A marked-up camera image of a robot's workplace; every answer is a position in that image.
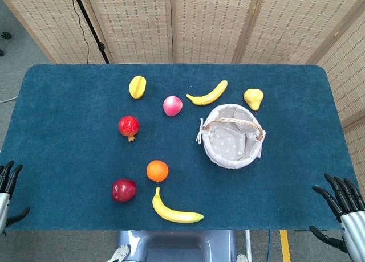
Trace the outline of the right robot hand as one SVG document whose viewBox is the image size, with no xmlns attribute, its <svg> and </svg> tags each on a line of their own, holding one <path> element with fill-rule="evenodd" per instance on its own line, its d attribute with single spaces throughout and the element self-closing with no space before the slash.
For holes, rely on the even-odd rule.
<svg viewBox="0 0 365 262">
<path fill-rule="evenodd" d="M 314 226 L 310 226 L 309 230 L 321 242 L 347 253 L 352 261 L 364 261 L 364 199 L 349 179 L 329 174 L 324 174 L 324 177 L 334 195 L 318 186 L 312 189 L 328 203 L 340 224 L 342 239 L 331 238 Z"/>
</svg>

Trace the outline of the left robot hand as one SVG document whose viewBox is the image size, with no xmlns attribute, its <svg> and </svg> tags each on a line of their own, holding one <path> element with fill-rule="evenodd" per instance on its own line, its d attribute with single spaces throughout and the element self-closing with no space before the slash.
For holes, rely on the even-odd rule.
<svg viewBox="0 0 365 262">
<path fill-rule="evenodd" d="M 13 197 L 17 178 L 23 165 L 18 165 L 13 172 L 11 169 L 14 161 L 8 162 L 5 166 L 1 165 L 1 235 L 6 235 L 6 228 L 20 222 L 30 212 L 30 208 L 26 207 L 20 214 L 9 217 L 9 205 Z"/>
</svg>

